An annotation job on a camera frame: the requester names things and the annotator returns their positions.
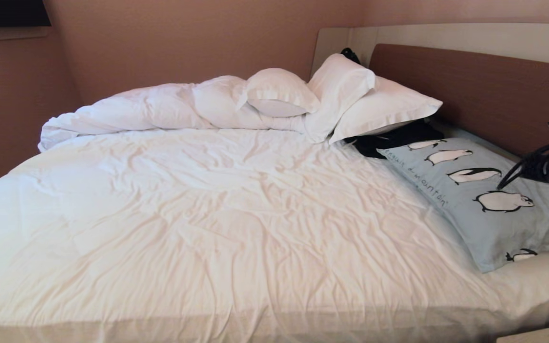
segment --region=penguin print pillowcase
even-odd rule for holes
[[[483,273],[549,251],[549,184],[497,184],[514,163],[451,138],[378,150],[453,224]]]

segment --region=mattress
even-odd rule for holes
[[[478,342],[549,325],[386,161],[295,132],[65,141],[0,179],[0,342]]]

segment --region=black bag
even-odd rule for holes
[[[444,134],[425,123],[417,120],[401,128],[379,135],[360,135],[345,138],[346,143],[353,143],[355,148],[368,158],[384,159],[377,149],[396,148],[417,141],[431,141],[443,139]]]
[[[343,54],[347,59],[357,63],[357,64],[361,64],[359,63],[359,57],[357,57],[357,55],[355,55],[355,52],[353,52],[353,50],[351,50],[351,48],[344,48],[341,52],[341,54]]]

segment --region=brown headboard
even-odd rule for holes
[[[549,143],[549,63],[379,44],[370,69],[442,100],[440,118],[513,154]]]

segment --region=pillow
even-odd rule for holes
[[[453,224],[483,273],[549,251],[549,184],[518,178],[514,163],[466,139],[379,150]]]
[[[436,113],[440,100],[377,77],[378,91],[371,90],[342,115],[329,143],[348,137],[383,134]]]
[[[332,133],[342,113],[370,89],[377,89],[377,82],[372,70],[334,54],[315,72],[309,88],[321,101],[321,108],[305,116],[305,132],[310,141],[321,143]]]
[[[320,107],[306,82],[281,68],[261,70],[251,76],[238,98],[237,110],[247,102],[270,117],[294,117]]]

